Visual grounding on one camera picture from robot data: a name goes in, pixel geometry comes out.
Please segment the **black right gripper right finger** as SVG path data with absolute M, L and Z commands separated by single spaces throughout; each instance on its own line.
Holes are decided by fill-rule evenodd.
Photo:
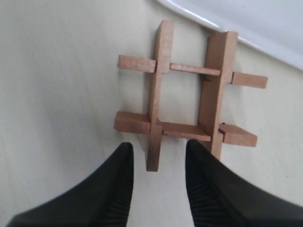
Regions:
M 196 227 L 301 227 L 301 206 L 244 180 L 200 142 L 186 145 L 186 189 Z

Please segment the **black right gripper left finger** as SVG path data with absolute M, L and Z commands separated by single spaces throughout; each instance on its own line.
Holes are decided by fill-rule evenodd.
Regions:
M 134 187 L 134 151 L 121 143 L 90 176 L 64 194 L 15 215 L 9 227 L 125 227 Z

